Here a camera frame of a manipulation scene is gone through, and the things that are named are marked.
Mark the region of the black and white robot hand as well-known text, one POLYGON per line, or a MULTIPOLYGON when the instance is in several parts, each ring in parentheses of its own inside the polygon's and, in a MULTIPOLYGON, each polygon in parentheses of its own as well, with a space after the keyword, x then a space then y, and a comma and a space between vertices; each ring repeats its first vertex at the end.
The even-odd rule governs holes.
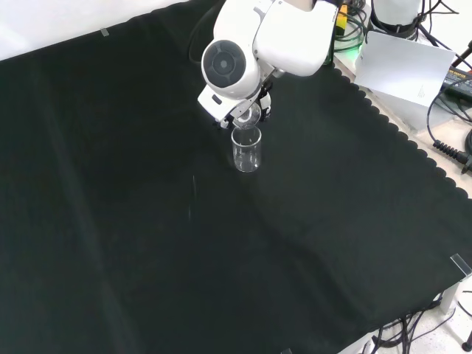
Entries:
POLYGON ((236 128, 247 129, 259 122, 266 121, 271 115, 270 91, 272 88, 273 83, 271 81, 264 83, 257 99, 251 102, 246 111, 241 111, 246 106, 245 103, 241 103, 228 113, 221 122, 215 122, 213 125, 217 126, 218 129, 228 129, 230 125, 236 128))

